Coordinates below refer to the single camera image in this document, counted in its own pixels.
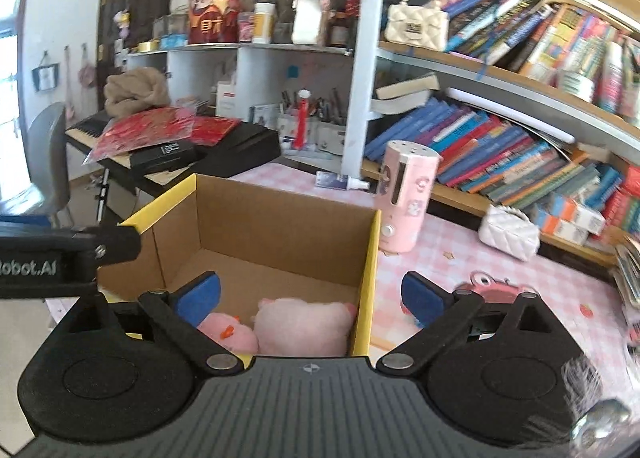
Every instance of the chair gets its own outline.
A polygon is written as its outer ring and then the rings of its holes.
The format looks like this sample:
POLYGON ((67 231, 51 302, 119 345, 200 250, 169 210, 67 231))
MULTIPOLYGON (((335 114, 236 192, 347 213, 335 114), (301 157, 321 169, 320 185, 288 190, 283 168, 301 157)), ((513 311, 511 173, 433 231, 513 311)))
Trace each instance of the chair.
POLYGON ((68 208, 69 176, 66 165, 65 105, 49 105, 31 123, 26 149, 31 185, 8 200, 0 201, 0 215, 50 216, 58 224, 57 213, 68 208))

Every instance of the brown cloth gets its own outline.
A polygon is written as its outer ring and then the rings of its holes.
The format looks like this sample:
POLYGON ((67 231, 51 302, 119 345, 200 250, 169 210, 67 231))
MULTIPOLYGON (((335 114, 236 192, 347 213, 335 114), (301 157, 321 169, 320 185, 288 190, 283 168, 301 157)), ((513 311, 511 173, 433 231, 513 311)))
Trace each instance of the brown cloth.
POLYGON ((113 118, 130 117, 151 107, 171 104, 166 79, 155 68, 136 68, 109 76, 104 97, 104 108, 113 118))

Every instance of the pink humidifier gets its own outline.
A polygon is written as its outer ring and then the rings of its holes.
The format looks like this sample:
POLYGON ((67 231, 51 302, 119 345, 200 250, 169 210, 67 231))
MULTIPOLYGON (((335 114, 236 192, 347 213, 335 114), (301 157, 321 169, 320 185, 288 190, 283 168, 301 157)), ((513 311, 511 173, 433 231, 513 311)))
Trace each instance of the pink humidifier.
POLYGON ((386 144, 376 195, 382 250, 402 253, 415 246, 439 162, 440 155, 424 145, 401 140, 386 144))

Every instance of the pink checkered tablecloth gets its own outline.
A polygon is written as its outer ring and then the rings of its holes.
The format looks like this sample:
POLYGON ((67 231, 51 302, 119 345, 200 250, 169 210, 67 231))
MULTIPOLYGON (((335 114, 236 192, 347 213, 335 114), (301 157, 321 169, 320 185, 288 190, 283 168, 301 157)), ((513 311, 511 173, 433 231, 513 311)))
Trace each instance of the pink checkered tablecloth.
MULTIPOLYGON (((372 207, 373 196, 362 191, 338 191, 314 186, 314 176, 271 163, 233 179, 329 200, 372 207)), ((626 374, 626 325, 618 292, 605 282, 536 256, 521 263, 478 241, 476 232, 427 215, 410 253, 378 253, 376 299, 369 355, 384 355, 418 331, 412 317, 400 310, 400 284, 414 270, 447 291, 469 280, 473 271, 498 281, 535 288, 600 371, 606 393, 624 397, 631 384, 626 374)))

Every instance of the doorframe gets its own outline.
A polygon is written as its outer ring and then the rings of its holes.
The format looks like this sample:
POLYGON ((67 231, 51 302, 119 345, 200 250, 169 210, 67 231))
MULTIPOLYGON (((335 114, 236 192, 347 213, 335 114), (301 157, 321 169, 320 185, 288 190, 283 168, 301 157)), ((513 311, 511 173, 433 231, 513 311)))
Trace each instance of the doorframe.
POLYGON ((17 52, 16 52, 16 73, 18 87, 18 124, 20 125, 20 135, 22 136, 22 149, 24 150, 25 157, 27 156, 27 119, 24 110, 24 77, 22 73, 22 44, 24 42, 23 29, 24 29, 24 12, 27 6, 27 0, 20 0, 18 6, 18 13, 15 17, 15 32, 18 36, 17 40, 17 52))

